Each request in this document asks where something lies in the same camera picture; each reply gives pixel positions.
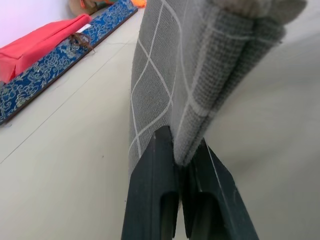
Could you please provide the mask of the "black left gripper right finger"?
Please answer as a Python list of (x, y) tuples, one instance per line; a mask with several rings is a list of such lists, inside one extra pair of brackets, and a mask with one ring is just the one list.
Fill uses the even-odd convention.
[(257, 240), (233, 176), (202, 140), (185, 168), (182, 191), (189, 240)]

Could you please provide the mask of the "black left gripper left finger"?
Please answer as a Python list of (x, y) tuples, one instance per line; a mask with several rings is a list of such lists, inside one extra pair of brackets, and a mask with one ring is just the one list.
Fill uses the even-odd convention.
[(157, 129), (129, 182), (123, 240), (171, 240), (179, 206), (178, 169), (168, 126)]

